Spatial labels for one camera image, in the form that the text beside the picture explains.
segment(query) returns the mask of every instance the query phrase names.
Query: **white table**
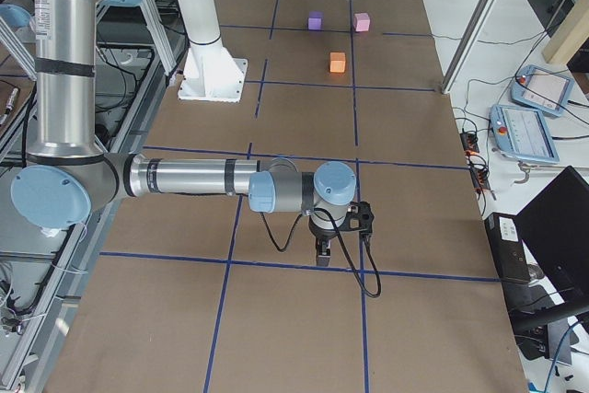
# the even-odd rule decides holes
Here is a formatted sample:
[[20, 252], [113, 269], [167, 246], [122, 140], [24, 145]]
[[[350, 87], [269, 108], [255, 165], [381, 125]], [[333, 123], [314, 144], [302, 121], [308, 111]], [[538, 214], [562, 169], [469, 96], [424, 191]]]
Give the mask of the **white table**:
[[[446, 37], [455, 39], [462, 37], [479, 0], [423, 1], [430, 20], [432, 33], [434, 36], [439, 36], [435, 37], [435, 44], [440, 64], [445, 72], [459, 43], [458, 40], [451, 40]], [[543, 30], [527, 0], [499, 0], [479, 36], [479, 40], [514, 42], [535, 35], [538, 35], [538, 37], [514, 45], [493, 45], [481, 41], [477, 42], [451, 90], [450, 95], [453, 106], [459, 108], [465, 106], [467, 102], [467, 86], [470, 79], [476, 78], [493, 83], [513, 76]], [[544, 62], [541, 51], [548, 42], [549, 37], [544, 38], [527, 58], [525, 65], [536, 64], [547, 67], [553, 72], [566, 69], [564, 65], [549, 65]], [[501, 103], [509, 103], [509, 91], [502, 94], [509, 84], [510, 80], [505, 80], [496, 86], [471, 82], [468, 94], [468, 111], [487, 117], [491, 106], [497, 103], [500, 98]], [[576, 85], [571, 99], [587, 103], [583, 92]], [[580, 117], [589, 120], [589, 110], [573, 105], [568, 108]], [[464, 116], [461, 110], [455, 110], [455, 114], [457, 117]], [[479, 129], [487, 127], [488, 123], [483, 119], [471, 115], [467, 117], [473, 120]], [[553, 136], [574, 136], [589, 133], [589, 126], [576, 121], [566, 112], [558, 119], [547, 120], [549, 130]], [[463, 121], [458, 120], [456, 123], [458, 128], [461, 128]], [[466, 122], [465, 130], [470, 129], [472, 129], [471, 123]], [[555, 144], [560, 156], [560, 166], [589, 167], [589, 140], [555, 142]], [[479, 147], [481, 154], [489, 160], [491, 171], [489, 181], [496, 197], [496, 200], [494, 200], [487, 193], [483, 217], [486, 217], [491, 212], [517, 214], [559, 173], [559, 171], [532, 171], [530, 180], [526, 184], [514, 184], [515, 180], [524, 177], [524, 174], [517, 166], [517, 162], [493, 150], [496, 144], [492, 137], [488, 139], [485, 131], [479, 133]], [[484, 205], [482, 198], [479, 200], [479, 204], [482, 211]], [[554, 292], [554, 287], [549, 282], [543, 280], [542, 285], [549, 293]], [[553, 296], [553, 300], [556, 303], [561, 302], [561, 298], [557, 295]], [[580, 344], [576, 347], [584, 352], [589, 352], [589, 337], [581, 327], [577, 327], [575, 331], [577, 335], [580, 335], [581, 339]], [[528, 379], [537, 388], [542, 389], [549, 370], [549, 361], [541, 359], [530, 362], [522, 356], [522, 363]], [[560, 367], [560, 373], [561, 377], [552, 378], [550, 392], [564, 392], [566, 389], [589, 390], [589, 356], [573, 353], [572, 368]], [[574, 374], [574, 378], [565, 383], [563, 377], [568, 374]]]

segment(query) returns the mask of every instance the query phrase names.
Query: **sticker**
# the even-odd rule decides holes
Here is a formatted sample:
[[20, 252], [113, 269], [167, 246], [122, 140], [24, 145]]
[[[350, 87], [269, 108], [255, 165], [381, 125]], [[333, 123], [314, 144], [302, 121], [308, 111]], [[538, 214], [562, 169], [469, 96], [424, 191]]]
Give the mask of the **sticker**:
[[515, 230], [514, 220], [511, 218], [499, 217], [499, 229], [501, 230], [501, 239], [503, 241], [518, 242], [517, 230]]
[[52, 0], [35, 0], [35, 33], [39, 40], [52, 39]]

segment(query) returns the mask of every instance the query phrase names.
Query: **cube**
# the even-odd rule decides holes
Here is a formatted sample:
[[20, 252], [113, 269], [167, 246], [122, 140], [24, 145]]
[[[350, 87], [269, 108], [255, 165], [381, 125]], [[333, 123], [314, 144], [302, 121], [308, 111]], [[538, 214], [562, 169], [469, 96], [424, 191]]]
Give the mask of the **cube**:
[[309, 13], [308, 26], [314, 31], [321, 31], [323, 13], [321, 11], [311, 11]]
[[370, 16], [368, 13], [357, 13], [353, 15], [353, 27], [356, 32], [365, 32], [370, 29]]
[[346, 53], [330, 52], [329, 53], [329, 71], [331, 73], [345, 73], [346, 71]]

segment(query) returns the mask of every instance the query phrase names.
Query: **black screen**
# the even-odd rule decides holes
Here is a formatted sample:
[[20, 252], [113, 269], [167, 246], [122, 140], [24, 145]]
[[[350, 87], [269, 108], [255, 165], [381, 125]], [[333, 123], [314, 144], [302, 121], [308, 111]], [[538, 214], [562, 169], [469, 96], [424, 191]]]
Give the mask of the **black screen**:
[[514, 222], [556, 290], [574, 287], [560, 294], [565, 301], [589, 295], [589, 184], [573, 167], [551, 181]]

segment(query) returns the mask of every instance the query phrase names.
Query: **black tube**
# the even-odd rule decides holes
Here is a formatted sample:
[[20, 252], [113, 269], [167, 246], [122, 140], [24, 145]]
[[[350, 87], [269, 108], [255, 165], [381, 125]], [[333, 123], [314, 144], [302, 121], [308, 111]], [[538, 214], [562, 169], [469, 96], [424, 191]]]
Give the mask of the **black tube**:
[[567, 301], [558, 304], [557, 306], [540, 310], [532, 315], [513, 317], [511, 318], [512, 329], [516, 334], [523, 333], [535, 329], [536, 327], [545, 326], [551, 322], [574, 317], [587, 312], [589, 312], [589, 295], [583, 295], [572, 301]]

